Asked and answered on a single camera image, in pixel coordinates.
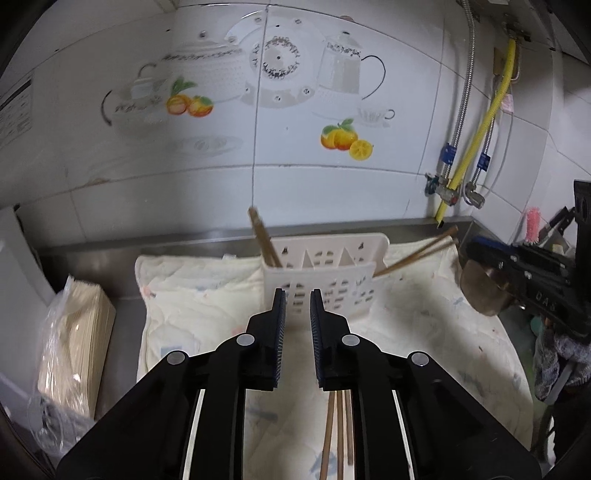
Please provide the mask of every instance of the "white tile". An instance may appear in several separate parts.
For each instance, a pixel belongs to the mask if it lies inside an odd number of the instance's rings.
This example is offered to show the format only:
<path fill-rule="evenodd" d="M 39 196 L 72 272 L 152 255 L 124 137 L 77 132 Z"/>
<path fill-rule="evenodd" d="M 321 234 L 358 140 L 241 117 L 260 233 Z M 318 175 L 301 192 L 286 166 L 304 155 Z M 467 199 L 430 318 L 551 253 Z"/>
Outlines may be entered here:
<path fill-rule="evenodd" d="M 538 176 L 535 180 L 534 188 L 531 192 L 530 200 L 527 203 L 527 208 L 538 207 L 542 214 L 542 218 L 546 221 L 550 220 L 556 212 L 551 210 L 543 210 L 542 205 L 545 204 L 546 196 L 552 195 L 549 190 L 550 182 L 554 174 L 554 169 L 558 166 L 559 153 L 552 142 L 550 136 L 546 141 L 546 148 L 544 150 L 544 157 Z"/>
<path fill-rule="evenodd" d="M 521 78 L 512 85 L 515 116 L 544 130 L 550 126 L 553 95 L 553 62 L 551 51 L 521 49 Z"/>
<path fill-rule="evenodd" d="M 591 172 L 591 104 L 573 95 L 564 93 L 564 110 L 558 151 L 577 163 L 582 169 Z"/>
<path fill-rule="evenodd" d="M 267 225 L 398 219 L 414 175 L 355 168 L 255 167 L 254 204 Z"/>
<path fill-rule="evenodd" d="M 178 116 L 167 113 L 165 101 L 180 73 L 171 73 L 160 59 L 176 51 L 173 44 L 196 41 L 202 31 L 207 31 L 211 41 L 223 41 L 233 25 L 257 8 L 253 5 L 183 8 L 176 14 L 159 15 L 100 32 L 60 53 L 60 138 L 70 187 L 193 168 L 252 165 L 255 105 L 241 100 L 246 81 L 250 79 L 248 72 L 252 73 L 251 83 L 256 85 L 247 51 L 236 59 L 233 67 L 236 71 L 232 72 L 232 75 L 242 72 L 242 83 L 231 80 L 230 74 L 223 70 L 224 65 L 219 67 L 221 70 L 212 65 L 209 79 L 194 79 L 199 85 L 185 90 L 191 97 L 203 95 L 214 101 L 211 113 L 202 118 L 188 112 Z M 187 19 L 192 21 L 191 28 Z M 110 127 L 100 112 L 103 98 L 113 90 L 105 100 L 106 116 L 113 119 L 120 91 L 149 62 L 158 66 L 147 67 L 146 74 L 165 80 L 158 91 L 163 102 L 152 113 L 158 123 L 153 128 L 144 124 L 145 131 L 126 131 L 116 121 Z M 230 78 L 228 83 L 237 94 L 217 97 L 212 89 L 223 78 L 213 81 L 215 75 Z M 189 74 L 183 76 L 190 80 Z"/>
<path fill-rule="evenodd" d="M 33 25 L 6 72 L 0 95 L 55 52 L 101 30 L 161 14 L 154 0 L 60 0 Z"/>
<path fill-rule="evenodd" d="M 569 55 L 563 58 L 564 90 L 591 103 L 591 66 Z"/>
<path fill-rule="evenodd" d="M 257 164 L 418 171 L 435 101 L 437 62 L 398 40 L 313 12 L 270 7 L 267 30 L 269 42 L 278 37 L 289 38 L 300 57 L 293 77 L 287 76 L 279 83 L 263 70 L 257 117 Z M 330 63 L 334 54 L 325 50 L 324 38 L 338 36 L 340 41 L 347 37 L 350 43 L 362 47 L 360 56 L 353 55 L 335 66 Z M 272 48 L 266 52 L 280 55 L 280 51 Z M 384 66 L 373 57 L 360 62 L 366 55 L 378 56 Z M 267 61 L 273 59 L 264 57 L 264 62 Z M 339 73 L 343 65 L 347 69 L 346 77 Z M 417 75 L 409 76 L 408 71 Z M 384 73 L 383 84 L 362 100 L 380 85 Z M 316 89 L 317 77 L 320 85 Z M 345 84 L 349 91 L 359 94 L 342 93 Z M 289 92 L 278 91 L 284 87 Z M 312 95 L 299 95 L 307 88 Z M 280 96 L 280 102 L 274 100 L 276 95 Z M 370 115 L 383 115 L 383 118 L 369 123 Z M 391 120 L 384 119 L 393 115 Z M 371 156 L 365 161 L 357 161 L 352 151 L 347 151 L 354 137 L 343 144 L 344 150 L 330 150 L 321 145 L 323 129 L 330 125 L 336 127 L 347 118 L 353 119 L 351 127 L 359 140 L 372 145 Z"/>
<path fill-rule="evenodd" d="M 441 59 L 443 0 L 274 0 L 271 3 L 349 17 Z"/>
<path fill-rule="evenodd" d="M 575 180 L 590 181 L 591 175 L 558 153 L 551 168 L 546 195 L 540 203 L 542 216 L 546 220 L 550 220 L 562 207 L 572 208 L 574 206 L 573 182 Z"/>
<path fill-rule="evenodd" d="M 552 89 L 552 111 L 550 114 L 550 128 L 548 133 L 554 144 L 558 145 L 561 136 L 562 112 L 564 110 L 564 78 L 563 78 L 563 55 L 560 51 L 552 52 L 553 66 L 553 89 Z"/>
<path fill-rule="evenodd" d="M 521 211 L 525 208 L 538 176 L 548 133 L 540 127 L 515 118 L 505 164 L 496 185 L 492 187 L 492 182 L 501 168 L 509 130 L 507 127 L 510 123 L 510 117 L 505 115 L 484 185 L 491 187 L 494 193 Z"/>
<path fill-rule="evenodd" d="M 456 0 L 445 0 L 446 17 L 443 39 L 443 64 L 462 78 L 466 76 L 469 29 L 466 14 Z M 473 85 L 489 95 L 496 31 L 486 17 L 476 22 L 476 53 Z"/>
<path fill-rule="evenodd" d="M 437 93 L 435 113 L 431 123 L 431 131 L 419 173 L 434 173 L 438 167 L 441 149 L 452 141 L 453 130 L 456 127 L 457 113 L 462 100 L 464 80 L 447 67 L 441 68 L 441 79 Z M 466 120 L 462 136 L 457 149 L 456 164 L 462 159 L 473 136 L 478 131 L 480 122 L 489 108 L 490 100 L 472 87 L 470 101 L 466 112 Z"/>
<path fill-rule="evenodd" d="M 441 203 L 438 195 L 426 195 L 425 185 L 427 179 L 424 175 L 415 177 L 414 188 L 411 192 L 410 201 L 404 214 L 405 218 L 434 218 Z M 445 217 L 450 216 L 470 216 L 474 207 L 468 205 L 463 199 L 460 199 L 453 207 L 448 207 Z"/>
<path fill-rule="evenodd" d="M 0 148 L 2 205 L 32 202 L 68 190 L 56 135 L 56 67 L 57 62 L 51 59 L 36 68 L 31 87 L 31 128 Z"/>
<path fill-rule="evenodd" d="M 252 168 L 213 168 L 122 180 L 72 192 L 89 241 L 244 228 Z"/>
<path fill-rule="evenodd" d="M 490 193 L 482 210 L 474 211 L 474 218 L 494 233 L 501 241 L 510 243 L 521 220 L 521 212 L 499 196 Z"/>
<path fill-rule="evenodd" d="M 260 42 L 262 38 L 265 5 L 261 4 L 264 3 L 266 2 L 223 2 L 221 5 L 180 8 L 174 19 L 173 48 L 203 41 L 201 37 L 203 34 L 206 35 L 207 40 L 220 42 L 230 30 L 234 30 L 237 37 L 235 44 L 250 54 L 254 44 Z"/>
<path fill-rule="evenodd" d="M 25 237 L 36 248 L 85 241 L 70 193 L 22 205 L 17 212 Z"/>

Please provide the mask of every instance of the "metal screw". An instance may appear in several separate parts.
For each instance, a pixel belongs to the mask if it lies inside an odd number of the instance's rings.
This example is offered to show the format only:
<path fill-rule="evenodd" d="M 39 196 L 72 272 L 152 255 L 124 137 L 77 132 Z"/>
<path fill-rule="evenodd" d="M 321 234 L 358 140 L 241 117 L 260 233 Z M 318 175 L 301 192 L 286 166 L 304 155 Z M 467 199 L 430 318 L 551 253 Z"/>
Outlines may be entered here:
<path fill-rule="evenodd" d="M 359 337 L 357 335 L 345 335 L 343 338 L 341 338 L 341 342 L 343 342 L 346 346 L 358 346 L 359 342 L 361 340 L 359 340 Z"/>
<path fill-rule="evenodd" d="M 418 367 L 424 367 L 425 365 L 427 365 L 429 363 L 429 357 L 427 356 L 426 353 L 423 353 L 423 352 L 413 353 L 413 355 L 410 359 Z"/>
<path fill-rule="evenodd" d="M 184 362 L 184 353 L 179 352 L 179 351 L 170 352 L 166 356 L 166 361 L 170 365 L 180 365 L 180 364 L 182 364 Z"/>
<path fill-rule="evenodd" d="M 250 333 L 243 333 L 236 339 L 236 343 L 240 346 L 249 346 L 255 342 L 255 338 Z"/>

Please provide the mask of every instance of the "flexible metal hose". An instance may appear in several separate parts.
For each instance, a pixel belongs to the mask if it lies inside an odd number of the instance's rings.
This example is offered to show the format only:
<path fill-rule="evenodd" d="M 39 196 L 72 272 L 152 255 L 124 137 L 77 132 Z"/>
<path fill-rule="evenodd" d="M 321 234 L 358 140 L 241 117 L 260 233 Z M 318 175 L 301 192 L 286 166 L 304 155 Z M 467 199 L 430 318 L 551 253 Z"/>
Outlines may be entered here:
<path fill-rule="evenodd" d="M 466 14 L 469 30 L 469 45 L 468 45 L 468 62 L 466 66 L 466 78 L 464 79 L 464 90 L 462 92 L 462 100 L 460 108 L 457 113 L 456 127 L 453 131 L 451 146 L 457 148 L 460 137 L 462 136 L 462 129 L 464 128 L 464 121 L 466 120 L 466 112 L 468 110 L 468 101 L 470 100 L 470 91 L 472 90 L 472 80 L 474 78 L 474 58 L 476 54 L 476 24 L 472 9 L 468 0 L 462 0 L 462 7 Z M 441 176 L 445 179 L 449 178 L 452 166 L 445 164 Z"/>
<path fill-rule="evenodd" d="M 503 73 L 503 80 L 501 85 L 495 95 L 494 100 L 492 101 L 491 107 L 488 109 L 484 120 L 482 121 L 478 132 L 472 139 L 472 143 L 468 148 L 467 152 L 464 154 L 462 161 L 457 166 L 456 171 L 453 174 L 453 178 L 449 183 L 449 189 L 455 190 L 458 186 L 461 185 L 464 175 L 466 174 L 466 170 L 470 166 L 472 159 L 478 152 L 478 147 L 482 140 L 484 139 L 486 133 L 488 132 L 488 128 L 490 127 L 491 123 L 495 119 L 496 113 L 501 108 L 501 102 L 505 98 L 507 91 L 509 90 L 509 86 L 511 85 L 511 78 L 513 77 L 513 67 L 515 65 L 515 49 L 516 43 L 513 38 L 509 39 L 509 46 L 507 47 L 507 60 L 505 63 L 505 69 Z M 437 221 L 438 225 L 441 225 L 443 222 L 443 216 L 447 210 L 447 205 L 444 201 L 441 201 L 439 204 L 439 208 L 437 209 L 437 214 L 435 215 L 435 220 Z"/>
<path fill-rule="evenodd" d="M 493 91 L 495 92 L 495 94 L 496 94 L 496 90 L 498 87 L 499 79 L 500 79 L 500 77 L 496 76 L 492 82 L 493 83 Z M 482 153 L 484 153 L 484 155 L 488 155 L 488 149 L 491 147 L 492 133 L 494 132 L 494 130 L 495 130 L 495 121 L 493 120 L 490 127 L 488 128 L 488 131 L 486 132 L 486 137 L 484 138 L 484 145 L 482 146 Z M 472 176 L 470 183 L 477 185 L 478 178 L 480 177 L 481 172 L 482 172 L 482 169 L 477 167 L 476 170 L 474 171 L 474 175 Z M 466 186 L 465 185 L 464 185 L 463 191 L 464 191 L 464 199 L 465 199 L 466 203 L 471 205 L 471 203 L 466 198 Z"/>
<path fill-rule="evenodd" d="M 517 42 L 517 72 L 515 72 L 515 76 L 511 79 L 511 83 L 519 82 L 521 78 L 521 42 Z"/>

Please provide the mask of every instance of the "chopstick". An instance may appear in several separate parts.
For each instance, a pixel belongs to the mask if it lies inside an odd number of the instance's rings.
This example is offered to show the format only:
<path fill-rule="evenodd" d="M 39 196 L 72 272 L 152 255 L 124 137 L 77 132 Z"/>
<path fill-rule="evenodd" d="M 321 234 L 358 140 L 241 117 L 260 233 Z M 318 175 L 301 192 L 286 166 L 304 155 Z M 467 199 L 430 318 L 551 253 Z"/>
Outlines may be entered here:
<path fill-rule="evenodd" d="M 345 420 L 347 424 L 347 465 L 353 465 L 353 418 L 351 390 L 345 391 Z"/>
<path fill-rule="evenodd" d="M 282 265 L 279 256 L 275 251 L 275 247 L 273 247 L 271 237 L 269 237 L 269 233 L 267 232 L 264 223 L 262 223 L 257 209 L 255 207 L 250 207 L 248 209 L 248 216 L 251 218 L 252 230 L 255 232 L 256 241 L 258 242 L 259 247 L 261 247 L 263 260 L 270 267 L 281 268 Z"/>
<path fill-rule="evenodd" d="M 343 438 L 343 392 L 336 393 L 336 478 L 343 480 L 345 465 L 345 440 Z"/>
<path fill-rule="evenodd" d="M 416 252 L 413 252 L 412 254 L 403 258 L 402 260 L 398 260 L 394 265 L 390 265 L 388 268 L 385 268 L 384 270 L 375 273 L 374 278 L 381 277 L 382 275 L 387 275 L 389 273 L 392 273 L 395 270 L 399 270 L 400 268 L 407 267 L 408 265 L 413 264 L 418 260 L 422 260 L 423 258 L 427 258 L 433 254 L 436 254 L 436 253 L 440 252 L 441 250 L 445 250 L 446 248 L 450 247 L 452 245 L 452 243 L 455 243 L 455 241 L 423 254 L 423 252 L 430 249 L 431 247 L 434 247 L 435 245 L 437 245 L 439 242 L 441 242 L 446 237 L 448 237 L 448 236 L 453 237 L 456 234 L 457 234 L 457 226 L 454 225 L 451 228 L 449 228 L 448 230 L 446 230 L 445 232 L 443 232 L 441 235 L 438 235 L 437 237 L 435 237 L 431 242 L 429 242 L 424 247 L 419 248 Z"/>
<path fill-rule="evenodd" d="M 329 409 L 326 414 L 326 430 L 324 431 L 324 446 L 322 447 L 322 462 L 320 464 L 319 480 L 326 480 L 329 473 L 330 440 L 332 437 L 333 417 L 335 416 L 335 392 L 329 393 Z"/>

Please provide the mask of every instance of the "pink brush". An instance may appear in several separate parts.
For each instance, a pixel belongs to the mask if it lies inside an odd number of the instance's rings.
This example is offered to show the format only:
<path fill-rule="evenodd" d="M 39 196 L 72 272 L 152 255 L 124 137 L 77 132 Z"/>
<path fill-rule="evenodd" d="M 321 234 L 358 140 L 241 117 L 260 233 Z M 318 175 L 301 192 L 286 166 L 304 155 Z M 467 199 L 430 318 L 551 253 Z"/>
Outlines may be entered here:
<path fill-rule="evenodd" d="M 542 220 L 542 215 L 538 207 L 533 207 L 527 210 L 527 213 L 525 214 L 525 222 L 527 226 L 527 232 L 525 234 L 526 244 L 534 245 L 538 243 L 540 220 Z"/>

